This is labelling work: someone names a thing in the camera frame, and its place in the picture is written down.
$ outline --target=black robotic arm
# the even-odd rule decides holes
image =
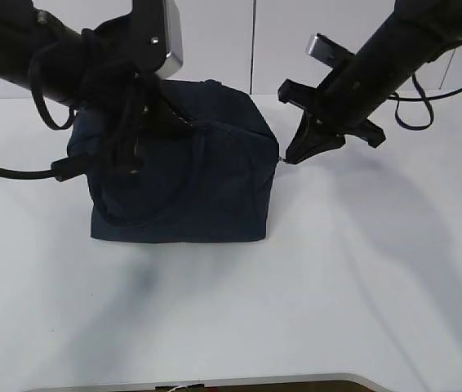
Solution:
[[[287,161],[339,149],[345,135],[378,147],[385,135],[368,117],[422,65],[461,45],[462,0],[397,0],[356,55],[317,35],[309,54],[333,71],[318,88],[288,80],[278,92],[281,102],[305,111]]]

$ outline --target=dark blue fabric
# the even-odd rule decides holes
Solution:
[[[195,119],[187,140],[140,146],[144,170],[133,177],[88,174],[91,235],[129,243],[234,243],[266,236],[279,148],[250,97],[208,82],[162,82],[162,91]],[[69,154],[93,153],[102,114],[78,114]]]

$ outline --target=fabric bag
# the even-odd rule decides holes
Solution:
[[[88,174],[91,236],[125,243],[236,243],[266,237],[279,148],[251,98],[215,81],[163,81],[191,118],[193,137],[140,145],[143,169],[127,178]],[[94,110],[78,114],[69,155],[95,151]]]

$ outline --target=cable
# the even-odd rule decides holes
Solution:
[[[457,96],[458,94],[462,93],[462,87],[461,87],[452,92],[448,92],[447,94],[441,94],[440,96],[427,96],[424,88],[421,86],[420,82],[418,82],[418,78],[416,77],[416,74],[412,75],[412,83],[414,84],[416,91],[420,94],[420,98],[401,98],[397,92],[394,92],[389,97],[389,100],[395,100],[398,103],[396,105],[396,112],[394,114],[394,117],[396,118],[396,122],[400,125],[400,127],[403,127],[407,129],[408,131],[424,131],[430,128],[434,124],[434,109],[431,103],[433,100],[444,100],[446,98],[451,98],[452,96]],[[414,125],[410,125],[404,122],[402,118],[400,117],[400,104],[402,102],[423,102],[425,106],[427,107],[427,110],[429,111],[429,117],[430,117],[429,124],[423,125],[423,126],[414,126]]]
[[[454,90],[453,92],[448,92],[447,94],[442,94],[440,96],[428,96],[428,100],[444,100],[446,98],[451,98],[452,96],[457,96],[458,94],[462,93],[462,87],[459,88],[458,90]],[[390,100],[398,100],[401,102],[423,102],[423,98],[401,98],[401,97],[395,97],[395,96],[390,96]]]
[[[402,103],[402,99],[400,95],[395,92],[394,96],[397,98],[398,104],[396,105],[396,112],[394,113],[394,117],[396,118],[396,122],[400,125],[400,127],[407,129],[408,131],[425,131],[429,129],[434,124],[434,108],[433,104],[431,103],[430,99],[427,97],[425,93],[425,89],[421,86],[420,82],[418,82],[418,78],[416,75],[412,75],[412,83],[414,84],[414,88],[420,94],[420,101],[425,104],[429,112],[429,123],[427,125],[410,125],[407,124],[405,121],[402,120],[400,117],[400,104]]]
[[[57,176],[53,170],[46,171],[15,171],[0,168],[0,178],[8,180],[46,180]]]

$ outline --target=metal bracket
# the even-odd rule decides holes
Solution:
[[[353,53],[320,33],[311,37],[306,52],[315,60],[331,68],[339,67],[354,57]]]

